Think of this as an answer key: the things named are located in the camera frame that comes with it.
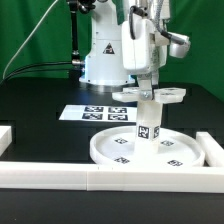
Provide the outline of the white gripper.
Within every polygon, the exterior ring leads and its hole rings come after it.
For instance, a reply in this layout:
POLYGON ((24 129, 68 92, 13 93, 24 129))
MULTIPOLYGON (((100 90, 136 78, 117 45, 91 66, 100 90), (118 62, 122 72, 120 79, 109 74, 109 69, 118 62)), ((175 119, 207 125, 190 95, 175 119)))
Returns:
POLYGON ((159 73, 153 72, 166 64, 167 46, 157 46, 153 23, 141 17, 134 18, 135 39, 131 38, 128 21, 122 24, 123 66, 137 82, 142 100, 153 100, 158 88, 159 73))

